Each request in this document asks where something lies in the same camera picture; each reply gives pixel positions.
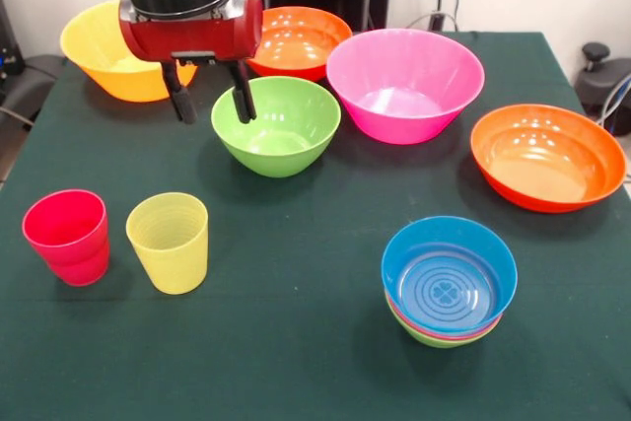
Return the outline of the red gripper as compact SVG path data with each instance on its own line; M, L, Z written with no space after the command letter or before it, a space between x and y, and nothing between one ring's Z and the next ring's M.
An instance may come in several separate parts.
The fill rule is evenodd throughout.
M262 0L228 0L201 15L176 20L144 19L131 0L119 0L118 23L132 54L144 61L162 62L162 76L179 121L193 124L196 109L180 82L173 59L211 58L228 64L233 101L241 123L256 119L245 64L255 56L262 35Z

